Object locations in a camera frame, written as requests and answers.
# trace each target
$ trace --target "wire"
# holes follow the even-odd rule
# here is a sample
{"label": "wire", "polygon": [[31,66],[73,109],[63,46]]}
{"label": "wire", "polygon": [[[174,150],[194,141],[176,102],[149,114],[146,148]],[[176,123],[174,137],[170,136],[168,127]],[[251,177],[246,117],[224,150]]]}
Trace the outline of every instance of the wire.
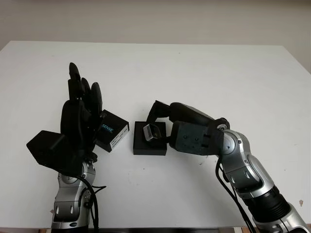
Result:
{"label": "wire", "polygon": [[106,188],[107,186],[92,186],[93,188],[98,188],[96,191],[95,191],[95,194],[98,193],[99,191],[103,190],[104,188]]}
{"label": "wire", "polygon": [[87,186],[87,189],[91,192],[91,199],[92,199],[91,203],[92,204],[94,203],[95,216],[93,215],[92,211],[91,211],[91,215],[92,215],[92,220],[93,220],[93,225],[94,225],[94,232],[98,233],[99,232],[98,204],[97,204],[97,199],[96,199],[96,194],[94,192],[94,189],[92,188],[92,185],[86,179],[84,179],[82,176],[76,176],[75,178],[81,180]]}
{"label": "wire", "polygon": [[220,169],[220,163],[221,163],[221,159],[219,158],[218,161],[217,161],[217,164],[216,164],[216,168],[215,168],[215,173],[216,173],[216,177],[218,179],[218,181],[220,182],[220,184],[224,187],[224,189],[228,192],[228,194],[231,196],[231,198],[234,200],[234,202],[236,203],[236,205],[238,206],[239,208],[239,211],[249,229],[249,231],[251,233],[256,233],[254,227],[253,227],[253,224],[251,223],[251,221],[249,220],[246,212],[244,211],[244,209],[242,208],[241,204],[239,203],[238,201],[238,198],[236,197],[236,194],[235,196],[233,195],[233,193],[230,191],[230,189],[226,186],[226,184],[223,182],[223,180],[220,178],[219,176],[219,170],[222,170],[223,169],[221,168]]}

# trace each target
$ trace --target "black device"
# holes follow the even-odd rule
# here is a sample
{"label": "black device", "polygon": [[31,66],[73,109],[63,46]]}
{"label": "black device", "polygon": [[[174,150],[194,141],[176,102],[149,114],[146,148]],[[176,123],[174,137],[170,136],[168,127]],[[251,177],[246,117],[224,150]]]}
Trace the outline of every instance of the black device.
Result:
{"label": "black device", "polygon": [[126,120],[103,110],[105,118],[96,136],[96,145],[107,152],[112,149],[123,139],[129,132],[129,124]]}

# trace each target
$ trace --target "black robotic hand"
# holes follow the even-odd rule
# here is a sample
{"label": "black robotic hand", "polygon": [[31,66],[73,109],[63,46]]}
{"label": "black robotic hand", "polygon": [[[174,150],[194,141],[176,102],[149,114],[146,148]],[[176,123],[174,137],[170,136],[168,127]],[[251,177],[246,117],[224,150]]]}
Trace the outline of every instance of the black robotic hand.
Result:
{"label": "black robotic hand", "polygon": [[[161,135],[153,124],[157,118],[169,117],[173,122],[171,136]],[[177,151],[198,154],[219,154],[223,147],[223,129],[230,129],[225,118],[213,119],[205,113],[182,103],[166,105],[159,101],[153,104],[147,125],[143,128],[146,141],[164,140]]]}
{"label": "black robotic hand", "polygon": [[61,133],[41,131],[27,148],[36,161],[67,176],[81,174],[83,161],[97,161],[92,151],[105,115],[98,83],[90,88],[74,63],[69,65],[69,100],[61,117]]}

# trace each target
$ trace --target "silver robot arm segment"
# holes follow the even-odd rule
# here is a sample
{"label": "silver robot arm segment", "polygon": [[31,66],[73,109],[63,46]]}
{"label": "silver robot arm segment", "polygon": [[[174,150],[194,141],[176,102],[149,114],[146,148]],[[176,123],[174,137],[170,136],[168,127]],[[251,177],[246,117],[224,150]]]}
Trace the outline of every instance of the silver robot arm segment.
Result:
{"label": "silver robot arm segment", "polygon": [[[95,167],[83,162],[81,176],[91,185],[95,179]],[[87,232],[91,193],[79,179],[58,174],[59,189],[54,201],[52,232]]]}
{"label": "silver robot arm segment", "polygon": [[279,193],[259,160],[251,154],[247,138],[238,132],[224,130],[220,155],[225,176],[253,216],[262,232],[307,232],[297,210]]}

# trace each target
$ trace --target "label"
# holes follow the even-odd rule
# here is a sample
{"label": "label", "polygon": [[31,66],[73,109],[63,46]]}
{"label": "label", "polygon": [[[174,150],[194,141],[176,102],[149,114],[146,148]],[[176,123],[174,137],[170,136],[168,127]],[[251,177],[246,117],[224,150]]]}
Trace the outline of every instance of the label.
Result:
{"label": "label", "polygon": [[105,124],[102,125],[102,128],[108,131],[109,133],[113,133],[113,129]]}
{"label": "label", "polygon": [[126,133],[128,132],[128,128],[127,125],[120,131],[120,133],[118,133],[118,135],[110,142],[110,146],[111,149],[113,149],[118,142],[120,142],[120,140],[126,135]]}

